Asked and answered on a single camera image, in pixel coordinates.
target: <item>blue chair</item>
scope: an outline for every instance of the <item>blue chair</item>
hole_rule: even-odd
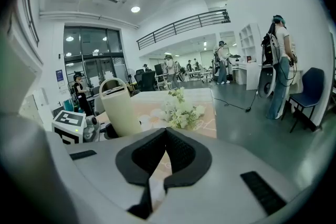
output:
[[[303,92],[302,93],[294,93],[289,96],[289,102],[292,99],[295,103],[298,104],[296,109],[299,109],[301,106],[301,113],[305,108],[311,108],[311,113],[309,116],[309,120],[313,115],[315,106],[319,103],[322,92],[323,92],[323,84],[324,84],[324,71],[315,67],[310,68],[303,76],[302,76],[302,84],[303,84]],[[284,114],[282,115],[281,120],[284,119],[287,111],[287,106]],[[298,123],[299,118],[297,117],[290,133],[294,130],[296,124]]]

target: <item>green floor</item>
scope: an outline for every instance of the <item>green floor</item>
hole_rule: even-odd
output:
[[[255,91],[235,83],[217,85],[201,81],[181,83],[186,89],[210,87],[213,96],[231,104],[250,106]],[[288,111],[283,121],[265,117],[271,97],[257,97],[250,112],[224,106],[214,100],[217,137],[238,144],[264,160],[300,189],[309,186],[323,170],[327,157],[336,143],[336,114],[330,112],[323,119],[322,128],[312,132],[299,122],[289,133],[295,119]]]

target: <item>cream-colored container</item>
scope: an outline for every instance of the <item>cream-colored container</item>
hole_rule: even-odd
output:
[[[102,93],[104,84],[110,80],[117,80],[123,87],[122,91],[113,92],[109,95]],[[127,90],[126,84],[118,78],[105,80],[99,88],[99,95],[106,114],[119,136],[127,136],[141,133],[140,122],[133,110],[131,97]]]

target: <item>round ceiling light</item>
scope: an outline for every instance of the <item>round ceiling light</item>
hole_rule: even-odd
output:
[[[133,13],[137,13],[139,11],[140,11],[140,8],[137,7],[137,6],[131,8],[131,12],[133,12]]]

